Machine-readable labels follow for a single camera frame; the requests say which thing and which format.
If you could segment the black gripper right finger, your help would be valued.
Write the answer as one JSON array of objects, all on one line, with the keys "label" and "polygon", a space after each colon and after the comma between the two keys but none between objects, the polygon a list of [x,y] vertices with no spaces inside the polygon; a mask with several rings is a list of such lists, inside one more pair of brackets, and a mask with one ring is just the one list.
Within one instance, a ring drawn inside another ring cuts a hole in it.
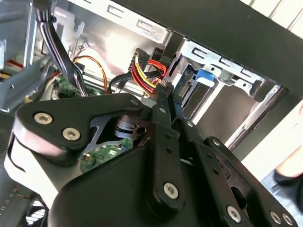
[{"label": "black gripper right finger", "polygon": [[167,84],[172,126],[181,133],[182,157],[193,159],[205,195],[202,211],[212,227],[296,227],[298,224],[280,202],[216,137],[205,140],[184,118],[182,99]]}]

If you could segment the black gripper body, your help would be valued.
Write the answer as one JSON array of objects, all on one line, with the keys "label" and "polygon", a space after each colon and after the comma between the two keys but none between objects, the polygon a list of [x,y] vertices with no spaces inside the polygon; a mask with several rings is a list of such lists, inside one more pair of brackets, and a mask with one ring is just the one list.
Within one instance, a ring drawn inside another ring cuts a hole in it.
[{"label": "black gripper body", "polygon": [[212,153],[195,126],[154,123],[143,146],[67,183],[49,212],[51,227],[219,227]]}]

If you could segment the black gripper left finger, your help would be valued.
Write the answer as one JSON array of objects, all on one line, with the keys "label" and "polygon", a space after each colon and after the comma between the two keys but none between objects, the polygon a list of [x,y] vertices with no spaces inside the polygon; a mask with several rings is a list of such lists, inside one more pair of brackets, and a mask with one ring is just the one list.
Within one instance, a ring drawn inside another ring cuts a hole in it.
[{"label": "black gripper left finger", "polygon": [[147,106],[122,93],[21,106],[6,157],[15,168],[9,175],[38,193],[51,210],[60,190],[85,174],[80,160],[86,151],[129,135],[137,148],[151,136],[154,123],[172,126],[166,88],[157,86],[152,99],[154,105]]}]

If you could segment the person's hand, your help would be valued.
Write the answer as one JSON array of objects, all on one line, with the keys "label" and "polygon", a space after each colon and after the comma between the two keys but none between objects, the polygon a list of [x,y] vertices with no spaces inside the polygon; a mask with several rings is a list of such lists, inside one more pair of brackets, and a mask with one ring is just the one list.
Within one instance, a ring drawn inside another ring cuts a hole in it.
[{"label": "person's hand", "polygon": [[303,119],[298,122],[300,134],[300,146],[293,151],[277,168],[276,172],[290,178],[296,178],[303,174]]}]

